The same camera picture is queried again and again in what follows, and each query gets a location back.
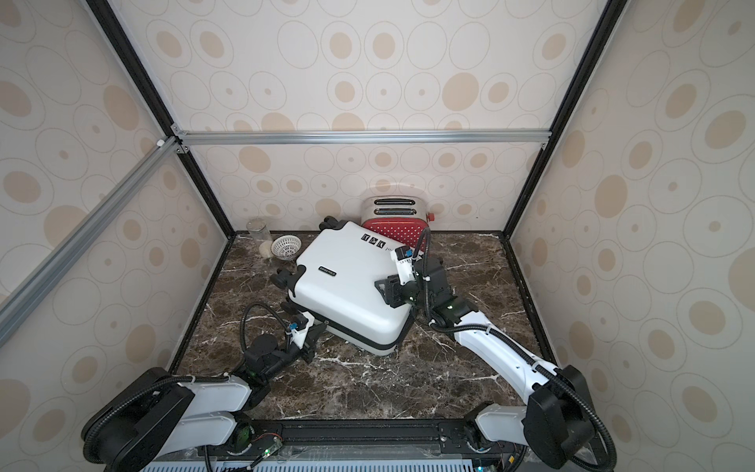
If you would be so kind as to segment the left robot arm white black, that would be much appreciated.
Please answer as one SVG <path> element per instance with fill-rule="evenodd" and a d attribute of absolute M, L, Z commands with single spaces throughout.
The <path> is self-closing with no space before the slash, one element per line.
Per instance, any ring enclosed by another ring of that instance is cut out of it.
<path fill-rule="evenodd" d="M 239 323 L 241 359 L 231 371 L 177 377 L 147 370 L 84 426 L 85 460 L 109 471 L 139 471 L 163 454 L 250 440 L 245 412 L 265 399 L 286 367 L 314 359 L 325 329 L 309 312 L 288 322 L 266 304 L 251 304 Z"/>

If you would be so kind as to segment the white hard-shell suitcase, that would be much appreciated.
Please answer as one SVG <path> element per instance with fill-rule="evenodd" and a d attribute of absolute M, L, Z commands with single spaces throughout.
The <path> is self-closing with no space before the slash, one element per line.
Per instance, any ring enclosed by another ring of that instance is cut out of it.
<path fill-rule="evenodd" d="M 297 258 L 295 271 L 280 269 L 271 283 L 286 291 L 292 309 L 311 314 L 329 332 L 371 354 L 387 356 L 413 323 L 409 303 L 390 308 L 375 288 L 377 280 L 397 275 L 390 254 L 400 246 L 352 221 L 328 216 Z"/>

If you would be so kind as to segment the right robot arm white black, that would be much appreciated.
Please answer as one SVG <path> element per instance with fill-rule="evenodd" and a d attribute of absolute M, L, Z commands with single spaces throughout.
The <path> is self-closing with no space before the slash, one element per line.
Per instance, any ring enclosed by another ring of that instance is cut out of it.
<path fill-rule="evenodd" d="M 572 462 L 585 471 L 614 470 L 615 441 L 581 372 L 533 354 L 456 294 L 442 262 L 430 253 L 431 241 L 430 229 L 424 229 L 415 245 L 391 250 L 397 273 L 376 287 L 387 305 L 408 303 L 421 310 L 432 330 L 475 353 L 520 396 L 521 410 L 496 404 L 480 408 L 472 420 L 473 438 L 520 444 L 552 468 Z"/>

